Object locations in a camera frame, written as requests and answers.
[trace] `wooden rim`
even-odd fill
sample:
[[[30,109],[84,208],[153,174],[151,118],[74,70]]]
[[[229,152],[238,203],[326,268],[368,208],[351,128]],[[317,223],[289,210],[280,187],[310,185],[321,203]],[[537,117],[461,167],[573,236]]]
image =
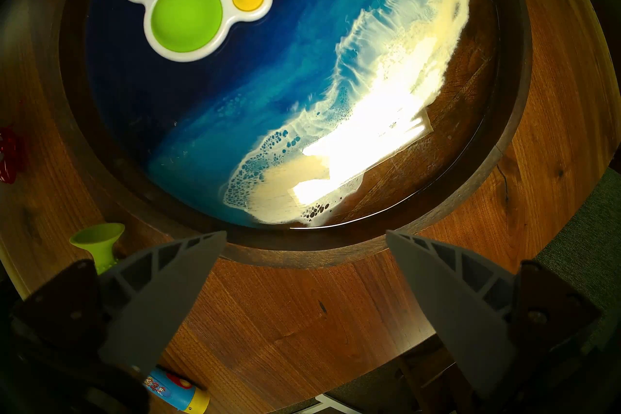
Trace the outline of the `wooden rim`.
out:
[[[200,213],[154,185],[113,141],[88,94],[84,36],[90,0],[65,2],[58,46],[64,91],[52,92],[53,111],[87,184],[173,238],[226,230],[224,257],[262,266],[316,268],[354,261],[384,250],[386,230],[414,233],[448,215],[483,183],[513,138],[530,86],[530,21],[525,0],[493,1],[500,31],[496,94],[470,142],[425,188],[390,209],[349,223],[288,230],[241,227]]]

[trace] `screw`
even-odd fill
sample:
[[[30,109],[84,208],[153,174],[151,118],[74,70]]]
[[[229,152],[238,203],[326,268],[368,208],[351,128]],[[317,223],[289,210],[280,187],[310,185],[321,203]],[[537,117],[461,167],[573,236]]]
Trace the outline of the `screw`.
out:
[[[548,321],[548,316],[540,310],[529,310],[529,319],[533,324],[543,325]]]
[[[579,293],[571,292],[567,294],[567,298],[570,299],[576,307],[580,307],[584,302],[584,298]]]

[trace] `red toy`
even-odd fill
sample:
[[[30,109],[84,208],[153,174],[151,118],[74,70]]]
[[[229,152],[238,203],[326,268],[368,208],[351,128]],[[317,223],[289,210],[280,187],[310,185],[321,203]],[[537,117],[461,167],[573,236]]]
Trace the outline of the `red toy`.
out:
[[[0,181],[12,184],[22,164],[19,139],[11,127],[0,128]]]

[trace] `round wooden table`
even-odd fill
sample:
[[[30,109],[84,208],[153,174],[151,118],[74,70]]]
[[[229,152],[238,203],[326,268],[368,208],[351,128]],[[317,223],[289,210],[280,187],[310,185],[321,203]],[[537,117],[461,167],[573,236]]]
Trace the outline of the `round wooden table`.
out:
[[[621,141],[621,97],[589,0],[526,0],[533,65],[517,133],[483,185],[422,235],[510,271],[565,225]],[[0,125],[26,170],[0,184],[0,254],[25,297],[86,253],[68,239],[120,221],[129,253],[170,241],[84,175],[59,131],[62,0],[8,0],[0,16]],[[263,413],[348,382],[433,333],[388,250],[315,270],[219,260],[162,364],[207,388],[211,413]],[[157,402],[154,411],[174,412]]]

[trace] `wood grain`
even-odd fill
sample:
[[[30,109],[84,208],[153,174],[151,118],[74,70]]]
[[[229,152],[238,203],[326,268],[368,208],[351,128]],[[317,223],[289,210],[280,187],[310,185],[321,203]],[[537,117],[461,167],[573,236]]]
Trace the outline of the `wood grain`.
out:
[[[511,271],[570,219],[621,141],[619,87],[588,0],[526,2],[532,81],[512,145],[423,232]],[[63,0],[9,0],[0,14],[0,123],[24,136],[29,161],[14,185],[0,184],[0,254],[22,295],[84,256],[67,242],[82,227],[125,222],[125,252],[183,234],[121,209],[69,153],[60,131],[71,118],[55,104],[62,10]],[[219,260],[162,363],[209,390],[208,412],[261,413],[348,382],[431,333],[387,251],[307,271]],[[159,401],[153,411],[174,412]]]

